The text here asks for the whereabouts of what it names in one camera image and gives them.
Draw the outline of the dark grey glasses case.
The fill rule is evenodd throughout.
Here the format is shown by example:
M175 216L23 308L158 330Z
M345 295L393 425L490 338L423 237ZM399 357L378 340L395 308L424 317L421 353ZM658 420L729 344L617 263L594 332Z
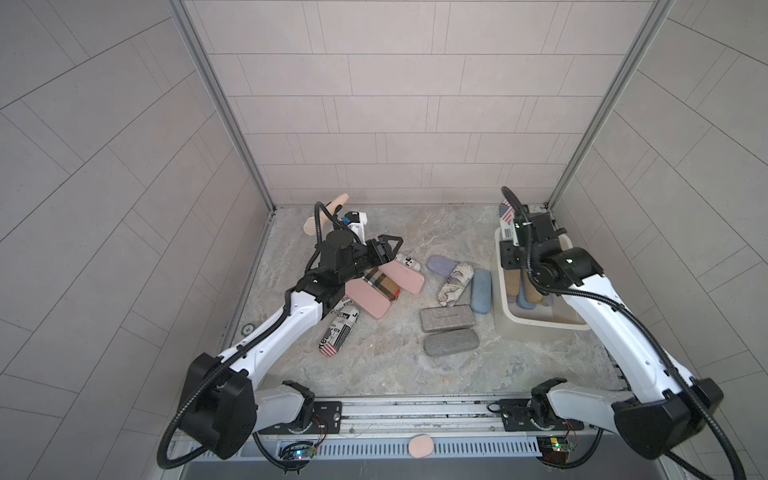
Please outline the dark grey glasses case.
M457 329L428 335L423 349L429 357L443 357L475 350L480 339L473 329Z

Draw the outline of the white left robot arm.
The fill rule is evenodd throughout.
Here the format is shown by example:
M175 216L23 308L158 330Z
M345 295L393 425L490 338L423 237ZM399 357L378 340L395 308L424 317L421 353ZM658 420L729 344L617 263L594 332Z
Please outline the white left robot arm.
M349 229L323 236L297 283L284 293L280 310L244 340L217 356L199 355L188 368L180 404L162 434L156 461L163 470L212 452L237 453L253 433L275 424L309 421L313 394L285 381L259 388L272 365L345 295L348 282L394 261L403 240L381 234L360 240Z

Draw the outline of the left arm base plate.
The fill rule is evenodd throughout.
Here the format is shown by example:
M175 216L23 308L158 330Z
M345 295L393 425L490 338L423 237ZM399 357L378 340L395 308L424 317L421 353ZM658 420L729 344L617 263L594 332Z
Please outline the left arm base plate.
M313 401L303 405L289 423L279 423L259 431L261 435L338 434L342 416L341 401Z

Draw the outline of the tan fabric glasses case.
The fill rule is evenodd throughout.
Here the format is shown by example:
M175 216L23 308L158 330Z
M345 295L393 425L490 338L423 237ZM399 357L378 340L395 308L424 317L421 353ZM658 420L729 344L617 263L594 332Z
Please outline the tan fabric glasses case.
M521 281L522 277L519 269L504 271L505 292L509 301L514 302L519 295Z

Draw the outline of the light grey rectangular glasses case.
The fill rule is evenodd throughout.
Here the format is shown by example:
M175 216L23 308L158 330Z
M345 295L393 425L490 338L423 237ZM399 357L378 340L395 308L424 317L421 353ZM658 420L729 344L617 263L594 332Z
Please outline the light grey rectangular glasses case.
M420 312L422 331L441 333L473 328L476 320L469 305L426 308Z

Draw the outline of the blue fabric glasses case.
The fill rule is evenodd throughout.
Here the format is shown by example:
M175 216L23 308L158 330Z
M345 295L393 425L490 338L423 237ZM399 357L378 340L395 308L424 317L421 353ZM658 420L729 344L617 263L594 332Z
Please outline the blue fabric glasses case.
M523 288L523 283L520 285L520 289L519 289L518 295L516 297L516 304L518 305L519 308L524 309L524 310L533 310L535 308L535 306L536 306L534 304L529 303L526 300L525 293L524 293L524 288Z

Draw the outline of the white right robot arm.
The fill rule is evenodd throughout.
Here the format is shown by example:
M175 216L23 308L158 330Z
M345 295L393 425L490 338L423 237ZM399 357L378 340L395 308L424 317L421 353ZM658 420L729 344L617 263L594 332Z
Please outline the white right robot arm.
M533 424L550 429L576 420L619 435L649 460L666 456L699 479L705 473L674 453L674 448L710 429L736 479L746 476L736 449L714 417L724 394L710 378L699 379L661 346L620 299L603 268L583 248L564 249L548 214L531 213L517 202L512 224L500 232L499 265L519 269L542 294L562 298L593 330L629 385L626 391L579 387L564 378L542 382L531 391Z

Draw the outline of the cream plastic storage box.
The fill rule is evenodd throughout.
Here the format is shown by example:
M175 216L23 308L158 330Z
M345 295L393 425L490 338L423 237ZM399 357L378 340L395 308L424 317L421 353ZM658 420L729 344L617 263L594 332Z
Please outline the cream plastic storage box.
M554 297L550 306L538 305L531 310L521 309L507 299L506 283L500 266L498 245L501 228L494 232L495 264L492 270L493 315L496 332L505 339L549 343L576 333L590 332L590 326L560 297Z

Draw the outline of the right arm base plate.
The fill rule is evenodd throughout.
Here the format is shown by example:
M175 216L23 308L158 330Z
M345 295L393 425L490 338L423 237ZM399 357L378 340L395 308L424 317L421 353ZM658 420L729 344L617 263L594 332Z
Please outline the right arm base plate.
M583 422L556 416L538 400L530 398L500 399L487 406L490 413L501 417L506 432L582 431Z

